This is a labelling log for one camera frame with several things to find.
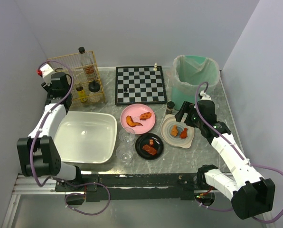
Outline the black cap pepper shaker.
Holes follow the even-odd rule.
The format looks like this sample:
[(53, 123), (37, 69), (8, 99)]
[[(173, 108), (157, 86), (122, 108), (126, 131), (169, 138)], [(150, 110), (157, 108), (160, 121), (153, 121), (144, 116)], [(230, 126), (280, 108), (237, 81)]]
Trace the black cap pepper shaker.
[(172, 101), (167, 102), (166, 114), (172, 114), (174, 106), (175, 106), (174, 102), (172, 102)]

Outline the brown sauce bottle yellow label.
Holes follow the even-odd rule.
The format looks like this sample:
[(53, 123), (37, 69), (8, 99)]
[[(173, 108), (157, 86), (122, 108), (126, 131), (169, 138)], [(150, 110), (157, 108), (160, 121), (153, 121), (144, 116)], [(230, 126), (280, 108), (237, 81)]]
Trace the brown sauce bottle yellow label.
[(84, 90), (84, 88), (83, 88), (83, 86), (82, 86), (82, 84), (80, 82), (76, 82), (75, 89), (77, 91), (77, 94), (78, 94), (80, 102), (81, 103), (87, 102), (87, 97), (86, 97), (85, 90)]

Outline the black lid spice jar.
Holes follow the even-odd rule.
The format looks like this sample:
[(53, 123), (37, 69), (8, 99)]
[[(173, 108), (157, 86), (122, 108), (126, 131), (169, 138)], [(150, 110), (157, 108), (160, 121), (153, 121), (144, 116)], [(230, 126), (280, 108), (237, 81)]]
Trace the black lid spice jar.
[(92, 80), (88, 84), (88, 90), (90, 91), (90, 100), (92, 103), (97, 103), (100, 101), (100, 84), (96, 80)]

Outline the clear bottle red label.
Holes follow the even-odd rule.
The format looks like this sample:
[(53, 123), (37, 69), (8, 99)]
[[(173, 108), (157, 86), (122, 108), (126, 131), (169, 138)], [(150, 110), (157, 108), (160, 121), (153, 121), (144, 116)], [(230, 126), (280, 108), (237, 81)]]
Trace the clear bottle red label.
[(88, 56), (84, 47), (79, 47), (80, 63), (86, 75), (87, 81), (93, 81), (97, 79), (96, 71), (92, 59)]

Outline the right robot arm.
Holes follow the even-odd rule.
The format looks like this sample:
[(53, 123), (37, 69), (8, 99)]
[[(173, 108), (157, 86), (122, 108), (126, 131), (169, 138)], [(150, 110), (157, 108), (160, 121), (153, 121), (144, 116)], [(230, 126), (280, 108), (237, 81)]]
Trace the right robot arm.
[(218, 152), (233, 178), (223, 174), (214, 165), (198, 169), (198, 185), (212, 186), (230, 201), (240, 219), (247, 219), (272, 210), (275, 184), (265, 179), (241, 152), (224, 122), (218, 121), (215, 104), (199, 100), (196, 104), (185, 101), (175, 115), (177, 122), (198, 128), (201, 135)]

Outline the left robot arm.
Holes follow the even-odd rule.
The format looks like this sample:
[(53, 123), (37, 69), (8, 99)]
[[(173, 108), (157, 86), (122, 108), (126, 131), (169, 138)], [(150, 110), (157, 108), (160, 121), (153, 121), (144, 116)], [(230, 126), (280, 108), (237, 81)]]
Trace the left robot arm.
[(59, 125), (72, 103), (73, 78), (57, 72), (52, 75), (51, 84), (43, 83), (42, 87), (47, 91), (47, 99), (41, 119), (28, 137), (17, 141), (22, 174), (33, 177), (40, 187), (45, 185), (45, 182), (39, 181), (42, 176), (76, 187), (82, 183), (81, 171), (77, 166), (61, 161), (54, 143)]

